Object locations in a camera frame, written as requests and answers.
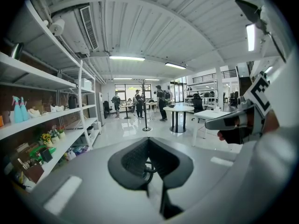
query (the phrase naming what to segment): black pole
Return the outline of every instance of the black pole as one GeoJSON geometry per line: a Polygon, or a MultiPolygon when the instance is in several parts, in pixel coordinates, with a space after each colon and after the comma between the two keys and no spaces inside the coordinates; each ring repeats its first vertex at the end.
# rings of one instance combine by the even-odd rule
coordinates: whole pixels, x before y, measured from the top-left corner
{"type": "Polygon", "coordinates": [[[143,102],[143,109],[144,109],[144,119],[145,119],[145,128],[143,128],[143,131],[150,131],[151,128],[148,128],[148,121],[146,119],[146,101],[145,101],[145,80],[142,81],[142,94],[143,94],[143,98],[144,98],[144,102],[143,102]]]}

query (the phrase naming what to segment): white pillar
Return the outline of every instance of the white pillar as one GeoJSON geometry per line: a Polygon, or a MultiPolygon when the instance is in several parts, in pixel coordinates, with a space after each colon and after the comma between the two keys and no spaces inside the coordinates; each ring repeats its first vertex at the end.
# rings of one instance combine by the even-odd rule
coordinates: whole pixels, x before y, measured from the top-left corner
{"type": "Polygon", "coordinates": [[[223,84],[220,67],[216,66],[216,74],[217,74],[217,86],[218,86],[218,106],[223,111],[223,84]]]}

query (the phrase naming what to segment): blue spray bottle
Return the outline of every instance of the blue spray bottle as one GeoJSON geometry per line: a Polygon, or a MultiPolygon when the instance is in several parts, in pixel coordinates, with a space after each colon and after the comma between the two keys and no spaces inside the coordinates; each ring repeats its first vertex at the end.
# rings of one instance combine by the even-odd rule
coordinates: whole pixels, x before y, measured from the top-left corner
{"type": "Polygon", "coordinates": [[[22,112],[19,106],[19,98],[13,96],[13,104],[14,105],[14,122],[20,123],[23,121],[22,112]]]}
{"type": "Polygon", "coordinates": [[[23,120],[28,120],[28,113],[27,113],[27,110],[26,110],[26,107],[25,107],[25,104],[24,104],[24,98],[21,97],[21,104],[20,104],[20,109],[21,109],[21,112],[22,112],[22,116],[23,116],[23,120]]]}

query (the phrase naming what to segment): staircase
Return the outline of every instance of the staircase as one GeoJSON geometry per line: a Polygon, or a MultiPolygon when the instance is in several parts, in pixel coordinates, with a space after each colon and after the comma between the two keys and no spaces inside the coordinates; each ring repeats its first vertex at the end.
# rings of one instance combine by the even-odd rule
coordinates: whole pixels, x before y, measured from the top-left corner
{"type": "Polygon", "coordinates": [[[251,86],[250,77],[239,77],[240,79],[240,96],[244,95],[248,88],[251,86]]]}

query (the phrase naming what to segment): floor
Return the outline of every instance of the floor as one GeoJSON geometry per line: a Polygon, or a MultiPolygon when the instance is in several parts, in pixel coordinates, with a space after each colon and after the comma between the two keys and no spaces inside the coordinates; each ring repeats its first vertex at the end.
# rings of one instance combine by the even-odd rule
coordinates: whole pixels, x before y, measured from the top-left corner
{"type": "MultiPolygon", "coordinates": [[[[234,108],[228,107],[224,104],[224,111],[231,112],[234,108]]],[[[99,135],[94,142],[93,148],[101,148],[108,145],[116,144],[124,140],[135,139],[140,137],[159,137],[174,142],[179,142],[188,146],[192,146],[192,124],[196,122],[191,119],[194,118],[192,113],[187,113],[186,128],[184,133],[173,133],[169,130],[171,126],[171,112],[167,114],[168,120],[166,122],[159,121],[161,114],[159,111],[152,113],[152,118],[148,117],[148,127],[150,131],[145,132],[142,129],[145,127],[145,120],[138,119],[132,113],[128,113],[131,119],[124,119],[126,113],[121,113],[121,119],[116,119],[115,114],[110,115],[105,119],[105,125],[102,127],[102,134],[99,135]]],[[[180,121],[183,122],[183,114],[181,114],[180,121]]],[[[217,137],[217,131],[208,130],[206,139],[203,139],[205,132],[204,121],[201,121],[202,128],[198,130],[196,147],[208,148],[214,150],[222,150],[227,152],[239,153],[242,146],[237,144],[228,144],[226,141],[220,141],[217,137]]]]}

